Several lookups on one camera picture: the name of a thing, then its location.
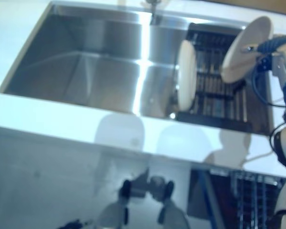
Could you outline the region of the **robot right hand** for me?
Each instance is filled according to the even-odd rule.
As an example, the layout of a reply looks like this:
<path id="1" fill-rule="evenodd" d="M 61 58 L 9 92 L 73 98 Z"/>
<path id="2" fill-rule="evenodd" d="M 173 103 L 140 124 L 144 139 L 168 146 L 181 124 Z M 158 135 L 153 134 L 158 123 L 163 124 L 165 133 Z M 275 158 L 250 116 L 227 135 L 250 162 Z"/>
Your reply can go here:
<path id="1" fill-rule="evenodd" d="M 260 44 L 246 44 L 241 52 L 257 54 L 257 71 L 271 71 L 277 77 L 280 87 L 286 87 L 286 35 L 277 36 Z"/>

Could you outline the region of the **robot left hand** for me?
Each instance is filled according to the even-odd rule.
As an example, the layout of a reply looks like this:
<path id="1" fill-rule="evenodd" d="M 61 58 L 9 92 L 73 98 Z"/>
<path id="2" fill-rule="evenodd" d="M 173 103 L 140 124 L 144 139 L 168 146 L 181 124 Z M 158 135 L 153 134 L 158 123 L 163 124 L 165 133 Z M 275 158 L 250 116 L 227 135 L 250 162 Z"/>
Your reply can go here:
<path id="1" fill-rule="evenodd" d="M 79 219 L 76 219 L 74 221 L 68 222 L 64 226 L 62 226 L 62 229 L 82 229 L 86 226 L 89 226 L 91 222 L 88 221 L 80 221 Z"/>

